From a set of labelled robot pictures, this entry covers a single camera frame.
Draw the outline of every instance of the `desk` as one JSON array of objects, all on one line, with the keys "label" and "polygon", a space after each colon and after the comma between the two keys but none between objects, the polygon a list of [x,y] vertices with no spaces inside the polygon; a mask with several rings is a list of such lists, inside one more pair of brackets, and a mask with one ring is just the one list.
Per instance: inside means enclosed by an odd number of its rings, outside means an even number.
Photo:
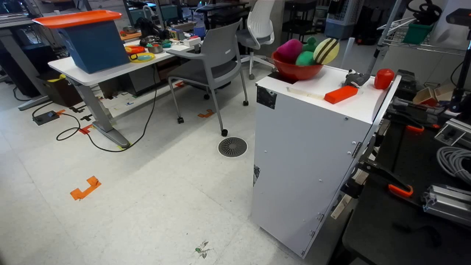
[{"label": "desk", "polygon": [[[139,45],[139,40],[128,42],[125,45]],[[129,141],[119,131],[113,128],[110,122],[111,115],[109,114],[109,110],[106,109],[103,104],[101,104],[97,97],[95,97],[90,86],[173,57],[173,55],[165,52],[167,50],[189,51],[192,49],[194,49],[194,47],[172,45],[171,48],[164,49],[163,53],[155,54],[155,58],[148,62],[129,62],[121,66],[116,66],[92,74],[88,74],[82,69],[78,68],[75,65],[72,57],[49,62],[49,66],[58,72],[65,74],[67,79],[75,86],[80,96],[82,97],[83,102],[85,102],[93,117],[95,118],[93,125],[97,128],[97,130],[99,130],[102,134],[122,148],[126,148],[130,145]]]},{"label": "desk", "polygon": [[[427,130],[414,135],[403,125],[391,124],[376,159],[414,187],[413,198],[433,182],[466,189],[463,182],[445,174],[437,164],[435,153],[442,144],[433,139],[434,135]],[[392,222],[415,228],[430,225],[441,235],[442,245],[434,248],[424,231],[399,232],[391,226]],[[342,242],[351,254],[369,264],[451,265],[471,261],[470,230],[392,197],[386,192],[385,183],[372,177],[367,179]]]},{"label": "desk", "polygon": [[198,10],[198,13],[203,13],[203,17],[204,17],[204,27],[206,28],[206,30],[209,30],[210,29],[210,24],[209,24],[209,19],[208,19],[208,12],[211,12],[211,11],[215,11],[215,10],[218,10],[218,9],[225,9],[225,8],[234,8],[234,7],[245,7],[245,5],[247,5],[248,3],[247,2],[243,2],[243,3],[217,3],[217,4],[209,4],[209,5],[206,5],[204,7],[194,7],[194,8],[190,8],[190,10],[192,11],[196,11]]},{"label": "desk", "polygon": [[24,19],[24,20],[17,20],[11,22],[4,22],[0,24],[0,41],[5,46],[5,49],[8,53],[12,56],[12,58],[16,61],[18,66],[24,72],[24,74],[29,78],[31,83],[34,87],[39,91],[41,94],[40,96],[27,101],[26,103],[21,104],[18,106],[19,110],[25,110],[28,108],[32,108],[36,105],[44,103],[49,100],[49,97],[46,95],[44,90],[42,89],[42,84],[37,80],[37,76],[39,76],[38,70],[34,67],[28,57],[24,54],[21,47],[13,38],[12,32],[10,28],[12,27],[21,27],[26,25],[33,25],[34,22],[32,20]]}]

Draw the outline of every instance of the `green plush toy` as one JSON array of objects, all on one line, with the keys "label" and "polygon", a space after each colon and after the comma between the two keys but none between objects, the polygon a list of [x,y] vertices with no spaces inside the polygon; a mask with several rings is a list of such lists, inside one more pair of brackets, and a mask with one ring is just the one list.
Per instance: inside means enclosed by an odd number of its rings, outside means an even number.
[{"label": "green plush toy", "polygon": [[314,38],[314,36],[310,36],[308,38],[308,43],[304,44],[302,46],[302,51],[312,51],[312,52],[314,52],[317,48],[316,42],[317,42],[316,38]]},{"label": "green plush toy", "polygon": [[311,66],[314,64],[314,53],[312,51],[303,51],[296,59],[297,66]]}]

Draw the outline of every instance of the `white tile floor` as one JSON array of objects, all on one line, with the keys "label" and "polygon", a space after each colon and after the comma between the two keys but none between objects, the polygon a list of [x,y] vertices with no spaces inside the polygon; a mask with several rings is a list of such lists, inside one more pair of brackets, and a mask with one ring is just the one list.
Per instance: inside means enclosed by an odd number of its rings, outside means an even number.
[{"label": "white tile floor", "polygon": [[[354,47],[349,62],[364,67],[374,50],[368,48]],[[37,126],[31,120],[36,108],[18,111],[14,86],[0,83],[0,264],[325,263],[326,253],[301,260],[249,218],[255,82],[269,70],[257,65],[256,80],[246,78],[249,106],[242,106],[239,78],[218,93],[229,136],[248,143],[237,158],[217,151],[223,138],[216,115],[197,116],[214,109],[200,90],[177,92],[185,123],[177,124],[167,95],[157,101],[140,143],[123,153],[105,153],[80,133],[56,141],[75,121],[62,116]],[[43,110],[61,109],[53,104]],[[116,128],[134,141],[150,109],[148,104],[119,119]],[[99,146],[116,149],[98,131],[90,135]],[[102,185],[85,199],[73,200],[70,192],[86,189],[93,175]],[[203,241],[210,248],[205,259],[195,252]]]}]

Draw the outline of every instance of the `wire shelf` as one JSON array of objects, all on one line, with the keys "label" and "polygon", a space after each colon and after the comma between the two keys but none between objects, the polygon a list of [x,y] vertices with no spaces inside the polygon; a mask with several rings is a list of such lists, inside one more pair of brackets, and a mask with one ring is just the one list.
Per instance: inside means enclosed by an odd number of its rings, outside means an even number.
[{"label": "wire shelf", "polygon": [[410,44],[402,42],[404,37],[406,36],[408,30],[408,26],[403,26],[395,30],[395,32],[391,33],[386,37],[384,40],[384,44],[389,46],[397,46],[397,47],[404,47],[404,48],[411,48],[416,50],[424,50],[424,51],[431,51],[431,52],[438,52],[438,53],[446,53],[446,54],[453,54],[453,55],[464,55],[466,53],[465,50],[458,50],[458,49],[451,49],[451,48],[443,48],[438,46],[430,45],[430,34],[427,35],[425,40],[422,44]]}]

